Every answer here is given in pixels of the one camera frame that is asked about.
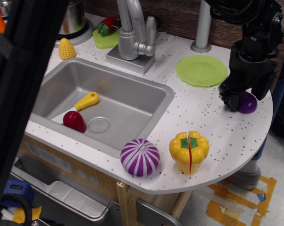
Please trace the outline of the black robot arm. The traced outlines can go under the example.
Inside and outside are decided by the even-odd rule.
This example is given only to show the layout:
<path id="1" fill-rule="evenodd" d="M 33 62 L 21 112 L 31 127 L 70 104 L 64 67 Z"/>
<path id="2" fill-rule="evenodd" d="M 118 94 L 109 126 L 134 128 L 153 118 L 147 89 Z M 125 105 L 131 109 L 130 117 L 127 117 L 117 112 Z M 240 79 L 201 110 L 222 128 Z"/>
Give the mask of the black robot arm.
<path id="1" fill-rule="evenodd" d="M 242 38 L 231 47 L 230 74 L 219 86 L 220 97 L 232 112 L 247 89 L 262 100 L 276 75 L 278 45 L 283 42 L 281 5 L 275 0 L 208 0 L 211 15 L 242 27 Z"/>

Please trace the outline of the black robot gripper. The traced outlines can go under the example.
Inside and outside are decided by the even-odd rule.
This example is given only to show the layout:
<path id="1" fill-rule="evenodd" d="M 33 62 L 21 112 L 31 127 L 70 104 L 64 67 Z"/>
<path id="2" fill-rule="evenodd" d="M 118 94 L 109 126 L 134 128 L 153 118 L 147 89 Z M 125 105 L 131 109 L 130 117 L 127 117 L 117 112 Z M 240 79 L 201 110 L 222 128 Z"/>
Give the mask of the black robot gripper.
<path id="1" fill-rule="evenodd" d="M 262 100 L 270 90 L 276 75 L 278 62 L 270 60 L 274 57 L 266 52 L 258 59 L 252 58 L 243 50 L 242 40 L 235 42 L 230 53 L 230 75 L 220 86 L 226 90 L 251 89 L 251 93 L 258 100 Z M 240 94 L 220 93 L 220 97 L 231 112 L 238 111 Z"/>

